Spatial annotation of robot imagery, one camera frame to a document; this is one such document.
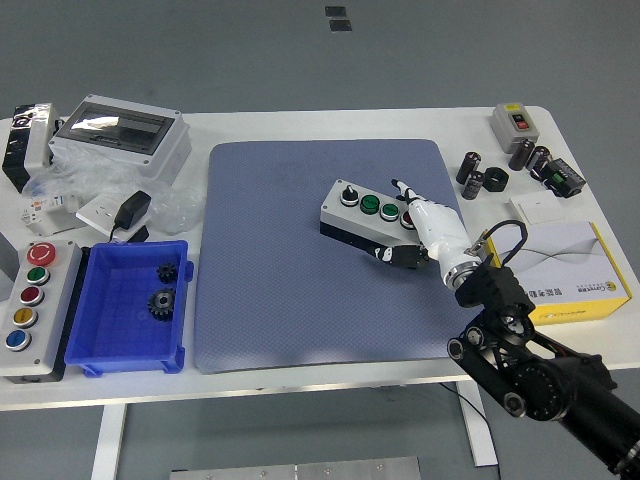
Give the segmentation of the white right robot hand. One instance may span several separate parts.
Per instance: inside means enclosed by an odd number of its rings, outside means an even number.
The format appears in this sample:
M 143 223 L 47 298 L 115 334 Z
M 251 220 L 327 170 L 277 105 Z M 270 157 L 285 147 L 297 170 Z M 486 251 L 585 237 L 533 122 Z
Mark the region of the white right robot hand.
M 368 252 L 385 264 L 401 268 L 422 268 L 429 259 L 435 260 L 443 283 L 456 290 L 480 264 L 479 258 L 469 253 L 471 240 L 458 213 L 427 200 L 400 180 L 392 179 L 391 183 L 408 205 L 420 245 L 376 247 Z

